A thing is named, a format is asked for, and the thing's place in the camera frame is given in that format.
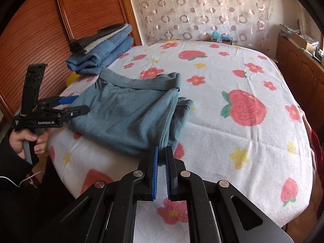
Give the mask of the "folded blue jeans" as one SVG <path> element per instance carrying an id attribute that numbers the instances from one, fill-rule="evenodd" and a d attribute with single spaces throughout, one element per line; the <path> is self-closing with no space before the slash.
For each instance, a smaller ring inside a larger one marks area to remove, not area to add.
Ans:
<path id="1" fill-rule="evenodd" d="M 132 30 L 123 30 L 112 38 L 96 46 L 88 54 L 72 54 L 66 64 L 71 71 L 77 74 L 99 75 L 102 68 L 109 66 L 122 54 L 131 49 Z"/>

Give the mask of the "sheer circle pattern curtain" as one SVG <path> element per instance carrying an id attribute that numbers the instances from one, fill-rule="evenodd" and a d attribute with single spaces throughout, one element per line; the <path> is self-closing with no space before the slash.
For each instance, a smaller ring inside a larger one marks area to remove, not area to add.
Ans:
<path id="1" fill-rule="evenodd" d="M 213 32 L 234 44 L 262 46 L 273 0 L 131 0 L 142 42 L 207 41 Z"/>

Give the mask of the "teal pants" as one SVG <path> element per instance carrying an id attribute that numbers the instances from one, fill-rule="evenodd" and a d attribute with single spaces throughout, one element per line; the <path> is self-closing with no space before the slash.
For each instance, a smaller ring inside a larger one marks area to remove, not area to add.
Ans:
<path id="1" fill-rule="evenodd" d="M 130 79 L 110 69 L 72 107 L 89 112 L 68 120 L 68 128 L 120 154 L 144 159 L 154 148 L 176 149 L 193 101 L 179 95 L 181 74 Z"/>

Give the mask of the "long wooden sideboard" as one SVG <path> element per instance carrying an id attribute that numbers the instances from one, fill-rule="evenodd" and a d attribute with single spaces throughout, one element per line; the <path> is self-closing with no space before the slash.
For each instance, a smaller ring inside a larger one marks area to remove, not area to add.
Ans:
<path id="1" fill-rule="evenodd" d="M 277 38 L 276 60 L 312 129 L 321 135 L 324 106 L 323 67 L 282 35 Z"/>

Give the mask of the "folded dark grey garment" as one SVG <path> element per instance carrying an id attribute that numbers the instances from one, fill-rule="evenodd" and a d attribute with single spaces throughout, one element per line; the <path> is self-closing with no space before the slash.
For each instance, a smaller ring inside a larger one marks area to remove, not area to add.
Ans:
<path id="1" fill-rule="evenodd" d="M 72 52 L 72 54 L 81 54 L 81 50 L 83 50 L 91 42 L 122 28 L 124 25 L 124 23 L 113 24 L 98 30 L 93 36 L 83 37 L 81 39 L 73 39 L 69 42 L 70 52 Z"/>

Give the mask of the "folded light grey garment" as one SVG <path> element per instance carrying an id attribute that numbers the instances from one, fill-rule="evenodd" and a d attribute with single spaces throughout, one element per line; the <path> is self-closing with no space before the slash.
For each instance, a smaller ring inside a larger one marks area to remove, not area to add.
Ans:
<path id="1" fill-rule="evenodd" d="M 91 50 L 93 50 L 96 46 L 100 45 L 101 43 L 105 42 L 106 40 L 112 38 L 113 36 L 115 36 L 116 34 L 120 33 L 121 31 L 123 30 L 132 30 L 132 26 L 130 24 L 125 24 L 122 28 L 108 34 L 108 35 L 105 35 L 93 42 L 91 42 L 89 45 L 87 45 L 83 50 L 81 50 L 81 54 L 82 55 L 86 55 L 88 54 Z"/>

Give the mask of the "blue plush toy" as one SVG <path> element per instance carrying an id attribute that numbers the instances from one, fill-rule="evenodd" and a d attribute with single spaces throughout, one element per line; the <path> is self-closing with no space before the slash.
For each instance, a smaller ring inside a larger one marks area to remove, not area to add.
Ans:
<path id="1" fill-rule="evenodd" d="M 227 35 L 226 33 L 220 34 L 217 31 L 213 31 L 213 34 L 211 36 L 211 40 L 213 42 L 218 42 L 218 43 L 227 43 L 227 44 L 232 44 L 232 37 Z"/>

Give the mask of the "wooden slatted wardrobe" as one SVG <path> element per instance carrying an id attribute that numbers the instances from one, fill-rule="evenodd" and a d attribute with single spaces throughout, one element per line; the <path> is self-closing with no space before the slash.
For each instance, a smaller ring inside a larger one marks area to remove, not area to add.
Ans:
<path id="1" fill-rule="evenodd" d="M 28 65 L 46 63 L 40 96 L 61 93 L 70 75 L 69 42 L 126 22 L 141 45 L 130 0 L 1 0 L 1 112 L 11 119 L 21 104 Z"/>

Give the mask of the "white floral bed sheet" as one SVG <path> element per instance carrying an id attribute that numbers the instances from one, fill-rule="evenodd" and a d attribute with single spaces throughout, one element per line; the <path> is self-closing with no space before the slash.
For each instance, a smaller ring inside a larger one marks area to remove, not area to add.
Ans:
<path id="1" fill-rule="evenodd" d="M 228 180 L 284 227 L 310 206 L 314 180 L 310 126 L 275 63 L 260 52 L 204 42 L 133 47 L 108 69 L 130 79 L 181 74 L 180 96 L 193 100 L 175 157 L 202 179 Z M 95 181 L 121 179 L 138 161 L 52 130 L 50 158 L 74 197 Z M 157 199 L 139 203 L 134 242 L 189 242 L 185 202 L 167 199 L 159 168 Z"/>

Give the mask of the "cardboard box on sideboard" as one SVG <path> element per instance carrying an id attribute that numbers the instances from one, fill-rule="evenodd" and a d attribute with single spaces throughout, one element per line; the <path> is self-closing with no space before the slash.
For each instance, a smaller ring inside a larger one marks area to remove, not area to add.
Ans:
<path id="1" fill-rule="evenodd" d="M 312 37 L 302 34 L 298 35 L 297 33 L 291 33 L 289 38 L 294 41 L 300 48 L 308 51 L 314 52 L 319 45 L 319 42 L 314 40 Z"/>

